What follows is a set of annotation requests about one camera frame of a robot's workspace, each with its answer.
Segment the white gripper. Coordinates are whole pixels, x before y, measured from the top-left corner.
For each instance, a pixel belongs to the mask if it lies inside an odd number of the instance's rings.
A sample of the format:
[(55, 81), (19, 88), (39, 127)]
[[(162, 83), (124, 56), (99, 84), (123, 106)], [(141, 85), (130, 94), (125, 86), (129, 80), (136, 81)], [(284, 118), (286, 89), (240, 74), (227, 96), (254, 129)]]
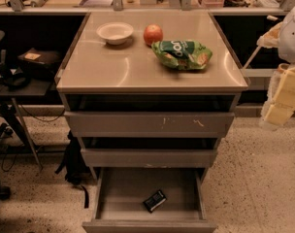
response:
[(295, 112), (295, 65), (271, 76), (267, 100), (261, 110), (261, 127), (283, 126)]

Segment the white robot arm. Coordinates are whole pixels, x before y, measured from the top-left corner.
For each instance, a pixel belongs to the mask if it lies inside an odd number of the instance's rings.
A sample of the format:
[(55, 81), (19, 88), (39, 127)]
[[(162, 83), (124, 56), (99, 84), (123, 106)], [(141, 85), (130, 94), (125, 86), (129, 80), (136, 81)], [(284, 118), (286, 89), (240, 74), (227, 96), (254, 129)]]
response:
[(295, 6), (284, 20), (257, 40), (257, 46), (277, 48), (281, 63), (273, 73), (267, 91), (267, 101), (261, 111), (259, 125), (276, 130), (295, 112)]

